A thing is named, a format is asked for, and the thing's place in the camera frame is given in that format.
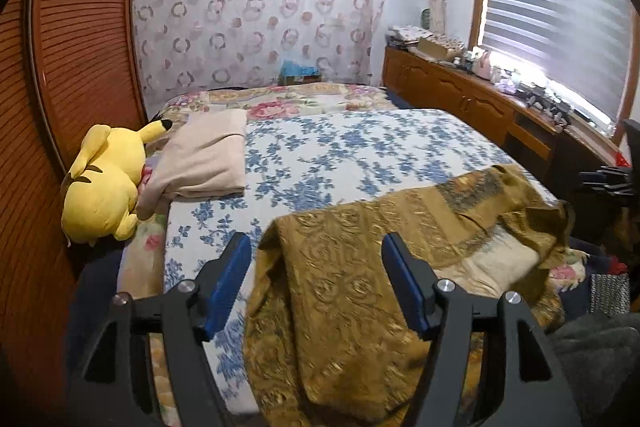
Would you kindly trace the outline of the black white patterned bag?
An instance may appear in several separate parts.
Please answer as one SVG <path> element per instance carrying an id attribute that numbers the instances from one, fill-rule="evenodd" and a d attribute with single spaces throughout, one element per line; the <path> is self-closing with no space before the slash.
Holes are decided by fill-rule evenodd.
<path id="1" fill-rule="evenodd" d="M 592 274 L 590 279 L 590 313 L 608 317 L 630 312 L 629 277 L 627 274 Z"/>

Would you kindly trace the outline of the yellow Pikachu plush toy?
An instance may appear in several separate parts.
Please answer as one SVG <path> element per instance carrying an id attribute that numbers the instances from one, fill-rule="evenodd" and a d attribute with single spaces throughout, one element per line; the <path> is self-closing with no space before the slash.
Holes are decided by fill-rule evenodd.
<path id="1" fill-rule="evenodd" d="M 93 246 L 106 236 L 122 242 L 134 235 L 145 145 L 171 127 L 163 119 L 138 131 L 107 124 L 88 130 L 62 186 L 61 228 L 68 243 Z"/>

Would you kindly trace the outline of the pink kettle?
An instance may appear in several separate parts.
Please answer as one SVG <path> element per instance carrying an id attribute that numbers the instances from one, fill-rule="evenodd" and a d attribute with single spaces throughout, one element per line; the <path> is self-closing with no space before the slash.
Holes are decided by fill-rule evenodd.
<path id="1" fill-rule="evenodd" d="M 488 50 L 481 50 L 473 64 L 473 74 L 485 80 L 491 80 L 491 53 Z"/>

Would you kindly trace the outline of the pink floral quilt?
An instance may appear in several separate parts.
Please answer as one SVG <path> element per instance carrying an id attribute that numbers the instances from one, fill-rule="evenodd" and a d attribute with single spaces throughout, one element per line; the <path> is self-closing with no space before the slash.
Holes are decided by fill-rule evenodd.
<path id="1" fill-rule="evenodd" d="M 145 176 L 151 176 L 153 168 L 160 159 L 165 145 L 175 132 L 180 129 L 189 118 L 195 114 L 216 113 L 227 109 L 246 110 L 247 124 L 255 120 L 286 119 L 297 116 L 312 116 L 327 113 L 344 113 L 353 110 L 386 110 L 400 109 L 401 102 L 392 102 L 392 96 L 382 88 L 356 86 L 356 84 L 311 83 L 306 86 L 269 87 L 248 90 L 217 90 L 201 91 L 189 95 L 181 95 L 170 101 L 161 111 L 160 119 L 169 119 L 174 124 L 167 136 L 158 138 L 146 146 Z M 556 204 L 558 201 L 533 176 L 518 165 L 511 158 L 511 170 L 521 171 L 521 178 L 526 178 L 538 199 L 544 205 Z M 232 194 L 221 198 L 241 196 Z M 200 199 L 221 199 L 205 197 Z M 170 204 L 166 210 L 142 221 L 128 239 L 122 254 L 118 289 L 129 291 L 136 298 L 151 297 L 163 294 L 164 265 L 166 249 L 166 232 Z M 502 254 L 508 252 L 508 247 L 516 247 L 515 236 L 506 231 L 502 225 L 495 225 L 495 230 L 480 232 L 479 239 L 465 239 L 469 246 L 456 246 L 446 257 L 447 262 L 457 254 L 470 254 L 471 261 L 462 262 L 462 268 L 452 268 L 456 282 L 460 277 L 465 282 L 476 285 L 478 291 L 492 291 L 498 289 L 498 283 L 506 283 L 506 276 L 513 279 L 516 268 L 523 268 L 524 261 L 533 260 L 528 247 L 518 247 L 518 263 L 510 265 Z M 250 390 L 250 382 L 246 376 L 243 359 L 243 337 L 245 329 L 245 315 L 247 301 L 255 282 L 255 256 L 257 245 L 252 244 L 253 260 L 245 275 L 238 297 L 235 299 L 231 314 L 224 329 L 205 345 L 205 354 L 212 370 L 216 385 L 220 391 L 224 405 L 227 407 L 232 426 L 267 426 L 266 421 L 258 411 L 258 404 L 254 393 Z"/>

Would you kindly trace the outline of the mustard patterned garment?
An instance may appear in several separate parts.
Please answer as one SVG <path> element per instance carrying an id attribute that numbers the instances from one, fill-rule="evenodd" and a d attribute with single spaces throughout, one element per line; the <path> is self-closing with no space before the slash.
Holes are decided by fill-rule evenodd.
<path id="1" fill-rule="evenodd" d="M 513 165 L 273 220 L 257 248 L 243 346 L 262 417 L 270 426 L 401 423 L 428 344 L 408 329 L 383 268 L 388 233 L 471 294 L 518 291 L 552 329 L 563 311 L 549 272 L 574 220 Z"/>

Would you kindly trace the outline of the cardboard box on cabinet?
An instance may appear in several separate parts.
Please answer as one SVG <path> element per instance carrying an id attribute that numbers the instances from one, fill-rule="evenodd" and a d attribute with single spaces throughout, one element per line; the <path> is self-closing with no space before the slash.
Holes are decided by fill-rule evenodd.
<path id="1" fill-rule="evenodd" d="M 421 38 L 418 50 L 436 61 L 452 62 L 464 50 L 464 44 L 457 39 Z"/>

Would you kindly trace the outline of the folded beige cloth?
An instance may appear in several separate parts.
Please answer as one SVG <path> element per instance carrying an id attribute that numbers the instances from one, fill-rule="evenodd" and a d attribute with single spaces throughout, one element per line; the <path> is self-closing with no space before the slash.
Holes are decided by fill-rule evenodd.
<path id="1" fill-rule="evenodd" d="M 247 116 L 243 109 L 195 114 L 165 145 L 137 202 L 146 220 L 175 198 L 244 191 Z"/>

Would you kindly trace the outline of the wooden sideboard cabinet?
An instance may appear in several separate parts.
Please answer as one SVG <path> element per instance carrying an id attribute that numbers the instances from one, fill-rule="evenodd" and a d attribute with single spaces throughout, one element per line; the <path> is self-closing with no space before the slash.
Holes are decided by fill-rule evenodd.
<path id="1" fill-rule="evenodd" d="M 454 115 L 501 147 L 548 187 L 568 187 L 578 173 L 613 167 L 617 147 L 578 128 L 564 129 L 524 102 L 486 80 L 426 58 L 385 49 L 382 74 L 386 88 L 413 107 L 436 108 Z"/>

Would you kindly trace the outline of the blue floral bedsheet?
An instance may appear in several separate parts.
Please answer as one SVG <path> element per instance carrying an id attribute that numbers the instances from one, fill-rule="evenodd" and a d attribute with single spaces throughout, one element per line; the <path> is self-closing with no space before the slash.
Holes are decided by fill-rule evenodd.
<path id="1" fill-rule="evenodd" d="M 277 217 L 431 186 L 511 160 L 480 132 L 439 109 L 251 121 L 243 195 L 170 204 L 164 285 L 196 277 L 236 232 L 258 244 Z"/>

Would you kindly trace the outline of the zebra window blind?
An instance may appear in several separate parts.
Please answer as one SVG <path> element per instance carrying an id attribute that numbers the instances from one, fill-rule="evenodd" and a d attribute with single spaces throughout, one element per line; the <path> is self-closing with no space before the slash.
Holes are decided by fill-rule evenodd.
<path id="1" fill-rule="evenodd" d="M 612 134 L 631 59 L 629 0 L 483 0 L 478 43 Z"/>

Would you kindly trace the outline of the box with blue item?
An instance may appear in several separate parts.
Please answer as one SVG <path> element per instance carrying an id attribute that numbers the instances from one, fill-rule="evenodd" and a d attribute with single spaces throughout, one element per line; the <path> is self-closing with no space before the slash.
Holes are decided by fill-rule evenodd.
<path id="1" fill-rule="evenodd" d="M 293 61 L 284 61 L 278 78 L 279 86 L 297 86 L 298 84 L 319 82 L 322 79 L 317 67 L 299 65 Z"/>

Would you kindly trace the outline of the wooden louvered wardrobe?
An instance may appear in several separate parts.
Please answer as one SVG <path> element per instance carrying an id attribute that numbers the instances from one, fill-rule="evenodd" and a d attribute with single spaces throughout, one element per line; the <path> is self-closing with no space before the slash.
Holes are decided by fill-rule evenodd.
<path id="1" fill-rule="evenodd" d="M 131 0 L 1 0 L 1 405 L 64 405 L 64 336 L 81 266 L 60 186 L 94 124 L 145 123 Z"/>

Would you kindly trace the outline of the circle patterned sheer curtain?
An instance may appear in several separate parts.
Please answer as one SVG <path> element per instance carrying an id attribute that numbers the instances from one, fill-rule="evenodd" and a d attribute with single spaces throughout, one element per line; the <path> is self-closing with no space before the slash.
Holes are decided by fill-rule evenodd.
<path id="1" fill-rule="evenodd" d="M 368 83 L 385 0 L 134 0 L 145 108 L 176 95 L 275 84 L 285 64 Z"/>

